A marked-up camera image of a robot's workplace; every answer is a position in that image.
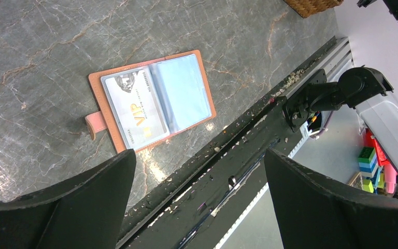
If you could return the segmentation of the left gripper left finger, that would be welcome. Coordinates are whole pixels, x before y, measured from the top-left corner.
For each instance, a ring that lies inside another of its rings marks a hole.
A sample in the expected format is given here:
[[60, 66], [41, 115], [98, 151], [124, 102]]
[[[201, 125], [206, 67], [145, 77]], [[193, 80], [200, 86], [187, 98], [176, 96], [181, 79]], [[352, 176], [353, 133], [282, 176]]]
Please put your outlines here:
[[74, 177], [0, 202], [0, 248], [115, 248], [136, 169], [125, 150]]

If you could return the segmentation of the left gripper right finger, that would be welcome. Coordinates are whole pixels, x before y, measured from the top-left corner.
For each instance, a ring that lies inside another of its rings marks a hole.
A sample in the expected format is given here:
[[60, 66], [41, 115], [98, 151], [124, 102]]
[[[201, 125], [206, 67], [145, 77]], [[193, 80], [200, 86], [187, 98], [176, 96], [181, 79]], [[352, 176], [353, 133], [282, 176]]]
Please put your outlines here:
[[398, 199], [348, 186], [274, 149], [264, 165], [285, 248], [398, 248]]

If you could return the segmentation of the brown leather card holder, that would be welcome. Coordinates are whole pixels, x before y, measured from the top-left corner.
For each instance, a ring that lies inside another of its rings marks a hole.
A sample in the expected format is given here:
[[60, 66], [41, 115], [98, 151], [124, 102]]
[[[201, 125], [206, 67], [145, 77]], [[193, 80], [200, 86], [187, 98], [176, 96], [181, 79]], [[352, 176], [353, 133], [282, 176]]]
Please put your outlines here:
[[115, 150], [141, 151], [216, 117], [199, 50], [125, 65], [88, 77], [99, 111], [91, 139], [107, 130]]

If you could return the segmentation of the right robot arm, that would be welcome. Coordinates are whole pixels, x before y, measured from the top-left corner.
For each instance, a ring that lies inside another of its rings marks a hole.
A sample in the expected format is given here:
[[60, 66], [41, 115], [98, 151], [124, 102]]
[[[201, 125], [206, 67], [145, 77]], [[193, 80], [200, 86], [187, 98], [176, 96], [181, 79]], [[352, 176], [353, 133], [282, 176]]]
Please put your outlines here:
[[348, 106], [372, 132], [398, 173], [398, 1], [344, 1], [335, 9], [339, 36], [348, 37], [354, 67], [340, 76], [316, 70], [285, 101], [288, 125]]

